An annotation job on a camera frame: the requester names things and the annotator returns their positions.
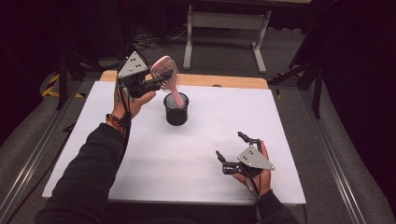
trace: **bracelet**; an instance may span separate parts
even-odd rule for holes
[[[106,114],[106,122],[110,121],[111,125],[125,136],[125,128],[121,125],[119,118],[112,114]]]

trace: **black sleeve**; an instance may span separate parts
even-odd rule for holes
[[[294,214],[279,201],[272,190],[260,197],[258,206],[262,224],[299,223]]]
[[[100,124],[69,163],[35,223],[99,223],[120,168],[123,136]]]

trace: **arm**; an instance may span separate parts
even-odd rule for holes
[[[268,153],[263,141],[260,142],[262,148],[262,155],[268,160]],[[246,178],[241,174],[234,174],[233,177],[242,184],[246,185]],[[276,223],[299,223],[294,214],[279,201],[271,190],[271,171],[262,170],[260,175],[253,178],[256,186],[260,186],[260,199],[256,203],[260,215],[261,224],[276,224]]]
[[[130,101],[127,106],[133,116],[154,96],[151,91]],[[120,119],[125,110],[117,91],[114,97],[111,114]],[[68,164],[35,223],[99,223],[120,168],[123,144],[124,136],[114,120],[100,124]]]

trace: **cup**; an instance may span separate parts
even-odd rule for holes
[[[172,93],[167,94],[163,99],[163,104],[165,105],[166,110],[166,120],[169,124],[174,126],[180,126],[187,121],[189,98],[182,92],[180,93],[180,96],[184,101],[184,105],[182,107],[178,107],[175,104]]]

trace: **pen holder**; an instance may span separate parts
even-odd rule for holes
[[[169,124],[174,126],[180,126],[187,121],[189,98],[184,93],[180,93],[180,96],[184,101],[184,105],[182,107],[175,104],[172,93],[167,94],[163,99],[163,104],[165,105],[166,110],[166,120]]]

